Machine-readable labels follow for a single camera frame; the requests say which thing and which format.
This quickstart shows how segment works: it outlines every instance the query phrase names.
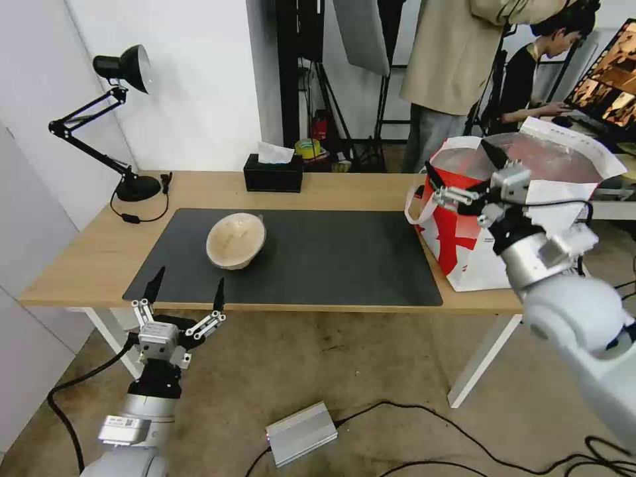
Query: tissue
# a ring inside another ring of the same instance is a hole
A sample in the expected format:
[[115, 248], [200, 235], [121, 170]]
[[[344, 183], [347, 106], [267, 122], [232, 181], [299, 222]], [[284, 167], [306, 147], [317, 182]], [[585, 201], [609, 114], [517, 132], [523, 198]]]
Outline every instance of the tissue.
[[293, 149], [274, 146], [267, 142], [258, 143], [258, 161], [261, 164], [289, 164], [293, 154]]

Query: bag handle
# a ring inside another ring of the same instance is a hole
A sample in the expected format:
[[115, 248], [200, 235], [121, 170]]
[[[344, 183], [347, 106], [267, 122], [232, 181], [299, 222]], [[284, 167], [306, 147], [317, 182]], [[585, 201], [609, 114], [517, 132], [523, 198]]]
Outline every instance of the bag handle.
[[[419, 174], [422, 174], [422, 172], [426, 172], [426, 167], [423, 167], [419, 171]], [[419, 186], [420, 186], [420, 184], [417, 184], [417, 183], [414, 182], [411, 185], [411, 187], [409, 188], [409, 191], [407, 192], [407, 195], [406, 195], [406, 204], [404, 206], [404, 215], [405, 215], [406, 220], [408, 221], [408, 223], [411, 224], [411, 225], [421, 225], [421, 224], [423, 224], [425, 221], [427, 221], [428, 219], [430, 219], [433, 216], [433, 212], [435, 212], [435, 209], [437, 208], [437, 204], [435, 202], [433, 202], [433, 195], [431, 194], [431, 196], [429, 197], [429, 201], [426, 202], [426, 205], [424, 207], [422, 207], [422, 210], [419, 213], [419, 217], [414, 219], [411, 216], [411, 214], [409, 213], [409, 209], [413, 205], [413, 198], [415, 197], [415, 192], [417, 191], [417, 188]]]

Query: lamp base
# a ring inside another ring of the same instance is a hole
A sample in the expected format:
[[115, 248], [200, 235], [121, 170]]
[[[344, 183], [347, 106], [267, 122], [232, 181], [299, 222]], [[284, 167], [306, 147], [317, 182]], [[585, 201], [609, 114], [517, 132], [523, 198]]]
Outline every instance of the lamp base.
[[150, 176], [125, 176], [116, 189], [117, 197], [124, 202], [150, 199], [161, 191], [159, 181]]

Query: hand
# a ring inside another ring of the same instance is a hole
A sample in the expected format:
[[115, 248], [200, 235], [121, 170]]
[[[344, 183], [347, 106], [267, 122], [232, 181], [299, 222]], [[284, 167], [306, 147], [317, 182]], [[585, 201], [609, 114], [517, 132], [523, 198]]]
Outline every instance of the hand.
[[539, 109], [541, 110], [541, 116], [559, 116], [562, 113], [569, 113], [572, 110], [566, 103], [561, 101], [548, 103]]

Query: red and white bag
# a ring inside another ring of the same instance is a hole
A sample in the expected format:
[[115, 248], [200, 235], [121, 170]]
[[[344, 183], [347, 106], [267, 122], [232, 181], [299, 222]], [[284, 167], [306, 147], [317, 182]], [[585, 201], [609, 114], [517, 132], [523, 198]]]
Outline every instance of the red and white bag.
[[[528, 118], [519, 133], [499, 134], [487, 140], [532, 171], [527, 203], [587, 200], [601, 181], [626, 172], [625, 166], [594, 139], [534, 118]], [[482, 138], [472, 136], [450, 138], [434, 155], [431, 165], [446, 186], [466, 189], [490, 181], [496, 169], [480, 148], [481, 141]], [[504, 263], [492, 250], [494, 239], [490, 232], [477, 224], [477, 217], [438, 207], [432, 200], [433, 188], [428, 178], [422, 196], [416, 196], [421, 184], [422, 181], [409, 190], [404, 213], [435, 255], [452, 287], [458, 292], [509, 288]], [[414, 219], [416, 206], [419, 216]], [[548, 235], [553, 235], [569, 228], [583, 207], [530, 207], [529, 215]]]

